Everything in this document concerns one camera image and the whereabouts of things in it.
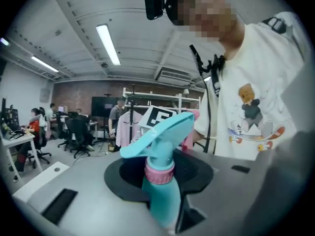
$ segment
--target spray bottle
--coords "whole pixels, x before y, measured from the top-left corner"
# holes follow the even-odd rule
[[[181,113],[160,122],[120,150],[123,158],[147,157],[142,189],[150,194],[151,215],[164,228],[176,224],[181,205],[180,189],[173,177],[173,150],[192,131],[193,123],[193,113]]]

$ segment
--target white t-shirt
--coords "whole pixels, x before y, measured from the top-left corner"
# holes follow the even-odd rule
[[[52,111],[52,109],[48,109],[47,112],[46,112],[46,120],[47,121],[50,121],[50,119],[53,117],[54,115],[54,112]]]
[[[219,74],[219,97],[208,81],[216,155],[255,160],[260,151],[275,148],[296,133],[280,95],[302,66],[293,41],[269,28],[245,26],[241,48]],[[206,136],[208,125],[205,92],[194,129]]]

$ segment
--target bottle neck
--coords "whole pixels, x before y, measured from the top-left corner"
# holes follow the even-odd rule
[[[166,184],[169,183],[174,176],[175,164],[173,163],[171,168],[167,170],[155,170],[150,167],[148,163],[149,158],[146,159],[146,166],[144,169],[146,179],[154,184]]]

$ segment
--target television screen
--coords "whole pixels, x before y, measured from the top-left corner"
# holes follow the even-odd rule
[[[108,118],[117,100],[117,97],[92,97],[92,116]]]

